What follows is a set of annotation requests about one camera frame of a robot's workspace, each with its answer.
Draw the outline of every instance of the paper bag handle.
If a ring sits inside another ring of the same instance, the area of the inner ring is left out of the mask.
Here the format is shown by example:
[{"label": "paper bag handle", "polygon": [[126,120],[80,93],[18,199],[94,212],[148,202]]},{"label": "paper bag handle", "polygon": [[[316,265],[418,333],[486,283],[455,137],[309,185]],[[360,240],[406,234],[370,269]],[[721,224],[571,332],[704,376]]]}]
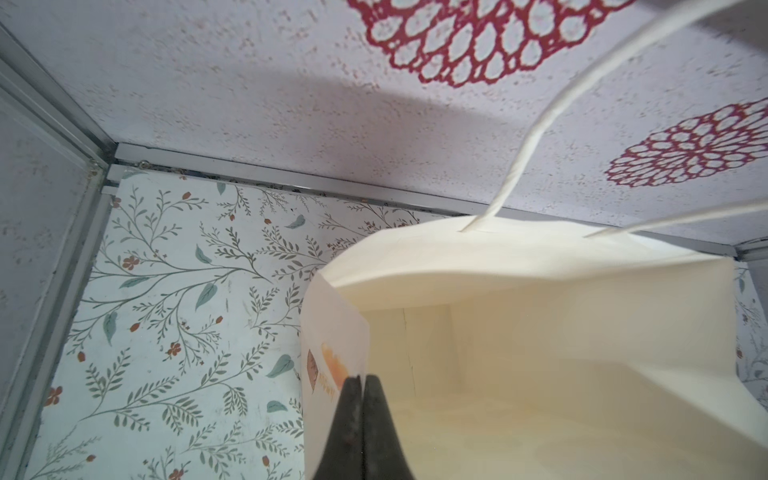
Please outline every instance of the paper bag handle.
[{"label": "paper bag handle", "polygon": [[[498,193],[488,205],[488,209],[475,217],[469,224],[462,229],[462,232],[468,232],[476,229],[483,220],[494,217],[504,205],[515,186],[520,181],[525,167],[533,156],[538,142],[544,132],[554,123],[560,114],[583,93],[592,88],[601,78],[611,73],[624,61],[637,54],[648,45],[661,40],[667,35],[686,27],[697,20],[700,20],[714,12],[741,2],[742,0],[686,0],[669,8],[664,13],[658,15],[651,22],[641,27],[635,33],[621,41],[613,47],[608,53],[603,55],[595,63],[587,67],[586,70],[571,80],[564,89],[552,100],[545,110],[536,119],[536,122],[525,134],[523,142],[518,150],[512,165],[509,168],[504,183],[499,188]],[[663,227],[679,223],[693,223],[713,218],[729,217],[732,215],[745,214],[768,209],[768,199],[749,202],[748,204],[734,204],[715,209],[701,210],[691,214],[684,214],[675,217],[668,217],[662,220],[654,220],[646,223],[625,228],[609,227],[592,236],[604,235],[619,232],[634,232],[653,227]]]}]

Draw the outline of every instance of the red floral medallion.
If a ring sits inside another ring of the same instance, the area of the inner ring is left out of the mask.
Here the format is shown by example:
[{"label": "red floral medallion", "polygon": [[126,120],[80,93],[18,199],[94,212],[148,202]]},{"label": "red floral medallion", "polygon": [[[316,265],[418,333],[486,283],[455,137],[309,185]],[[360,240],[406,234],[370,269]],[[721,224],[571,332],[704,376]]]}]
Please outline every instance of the red floral medallion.
[{"label": "red floral medallion", "polygon": [[393,67],[453,87],[534,70],[632,1],[348,0]]},{"label": "red floral medallion", "polygon": [[619,185],[655,187],[768,157],[768,98],[688,118],[624,151],[605,171]]}]

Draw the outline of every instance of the textured white wall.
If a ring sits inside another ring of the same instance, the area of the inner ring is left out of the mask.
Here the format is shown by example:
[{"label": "textured white wall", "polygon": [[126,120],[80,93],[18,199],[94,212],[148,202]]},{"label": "textured white wall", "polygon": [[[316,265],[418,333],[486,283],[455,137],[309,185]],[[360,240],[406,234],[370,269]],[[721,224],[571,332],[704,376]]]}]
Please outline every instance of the textured white wall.
[{"label": "textured white wall", "polygon": [[0,406],[59,260],[86,172],[0,111]]},{"label": "textured white wall", "polygon": [[[453,88],[391,66],[346,0],[0,8],[0,22],[116,141],[482,202],[557,91],[656,13],[635,2],[533,71]],[[605,171],[652,132],[768,97],[766,14],[768,3],[752,0],[629,61],[545,135],[507,205],[626,224],[764,195],[768,157],[656,187],[616,185]],[[767,219],[665,233],[737,243],[768,234]]]}]

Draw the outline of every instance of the white paper bag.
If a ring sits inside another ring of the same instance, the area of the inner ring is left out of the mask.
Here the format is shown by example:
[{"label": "white paper bag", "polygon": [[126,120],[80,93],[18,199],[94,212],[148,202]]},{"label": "white paper bag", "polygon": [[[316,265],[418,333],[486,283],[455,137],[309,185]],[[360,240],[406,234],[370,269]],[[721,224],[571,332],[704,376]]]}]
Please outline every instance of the white paper bag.
[{"label": "white paper bag", "polygon": [[332,378],[367,353],[419,480],[766,478],[768,412],[734,372],[731,259],[577,223],[467,223],[380,231],[310,284],[307,478]]}]

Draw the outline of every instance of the metal frame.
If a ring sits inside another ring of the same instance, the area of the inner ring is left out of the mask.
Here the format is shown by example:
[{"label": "metal frame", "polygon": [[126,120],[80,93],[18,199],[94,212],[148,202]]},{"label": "metal frame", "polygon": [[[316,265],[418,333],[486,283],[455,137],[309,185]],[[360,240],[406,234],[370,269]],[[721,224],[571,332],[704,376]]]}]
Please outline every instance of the metal frame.
[{"label": "metal frame", "polygon": [[[119,144],[118,150],[115,152],[114,156],[116,160],[131,165],[140,165],[142,162],[145,162],[146,164],[142,164],[145,167],[159,166],[170,169],[181,169],[185,170],[187,174],[201,174],[204,172],[205,174],[227,180],[287,187],[310,193],[328,193],[336,197],[377,200],[388,204],[396,204],[400,207],[408,207],[413,210],[429,210],[448,215],[476,215],[485,211],[485,208],[487,207],[487,205],[479,202],[457,200],[455,198],[440,197],[437,195],[419,194],[407,190],[378,187],[376,185],[337,180],[317,175],[300,174],[298,172],[279,170],[277,168],[259,167],[257,165],[242,164],[219,158],[182,154],[176,151],[141,147],[132,144]],[[107,179],[119,182],[122,178],[123,171],[124,167],[117,164],[112,165]],[[500,217],[513,218],[516,220],[574,221],[568,218],[535,214],[533,212],[512,208],[502,208],[502,211],[499,212],[498,215]],[[600,225],[599,223],[579,223],[606,227],[606,225]],[[639,232],[638,234],[700,252],[728,257],[735,257],[737,255],[736,249],[733,246],[724,245],[722,243],[692,240],[651,232]]]},{"label": "metal frame", "polygon": [[0,101],[71,161],[87,159],[101,168],[111,161],[116,146],[112,139],[2,25]]},{"label": "metal frame", "polygon": [[756,238],[736,245],[738,260],[753,262],[768,259],[768,237]]},{"label": "metal frame", "polygon": [[23,477],[46,389],[87,281],[111,196],[100,192],[116,144],[0,25],[0,111],[83,170],[88,182],[0,399],[0,480]]},{"label": "metal frame", "polygon": [[22,352],[0,419],[0,439],[5,440],[0,452],[2,480],[23,477],[35,443],[45,391],[51,385],[111,209],[111,195],[99,191],[102,181],[101,175],[91,178]]}]

